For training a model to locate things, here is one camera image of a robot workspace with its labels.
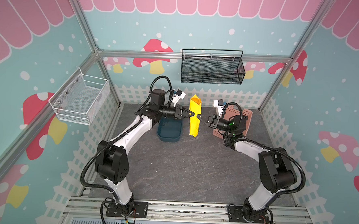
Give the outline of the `yellow paper napkin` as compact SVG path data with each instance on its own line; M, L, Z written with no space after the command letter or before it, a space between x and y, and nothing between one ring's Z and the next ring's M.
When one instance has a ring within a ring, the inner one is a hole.
M194 95L190 99L189 110L194 113L194 116L190 117L189 135L197 137L199 134L200 120L197 118L201 114L202 100Z

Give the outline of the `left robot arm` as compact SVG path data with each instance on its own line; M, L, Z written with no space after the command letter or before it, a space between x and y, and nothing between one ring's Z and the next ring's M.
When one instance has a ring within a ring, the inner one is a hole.
M116 212L124 217L135 210L134 195L129 188L127 175L129 172L128 154L140 138L151 130L161 118L182 120L195 116L194 112L177 104L173 87L169 91L155 89L150 85L149 94L142 106L135 113L135 120L120 135L98 144L96 154L84 166L80 182L84 187L100 188L109 191L113 199L105 200L106 204L114 204ZM90 184L85 175L93 166L106 184Z

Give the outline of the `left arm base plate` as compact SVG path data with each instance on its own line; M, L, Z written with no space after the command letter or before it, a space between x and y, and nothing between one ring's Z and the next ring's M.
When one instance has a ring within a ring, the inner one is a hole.
M149 203L130 201L126 205L110 202L105 205L105 215L108 217L146 218Z

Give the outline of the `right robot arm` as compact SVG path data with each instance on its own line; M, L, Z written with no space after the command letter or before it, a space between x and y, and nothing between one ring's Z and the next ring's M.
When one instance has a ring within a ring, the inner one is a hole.
M199 114L197 118L223 134L225 147L242 153L259 164L260 185L245 201L239 214L246 222L265 217L269 206L280 196L294 194L305 187L306 173L285 149L268 147L247 138L247 115L236 103L215 102L216 114Z

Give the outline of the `dark teal plastic tub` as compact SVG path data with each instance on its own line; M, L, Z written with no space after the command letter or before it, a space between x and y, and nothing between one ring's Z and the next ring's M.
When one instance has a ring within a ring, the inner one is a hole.
M178 142L181 138L182 124L182 120L162 117L159 121L157 136L163 142Z

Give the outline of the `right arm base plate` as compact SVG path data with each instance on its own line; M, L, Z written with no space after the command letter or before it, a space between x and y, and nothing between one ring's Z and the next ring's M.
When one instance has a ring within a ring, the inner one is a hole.
M266 209L253 210L249 205L229 204L227 206L230 222L269 224L269 215Z

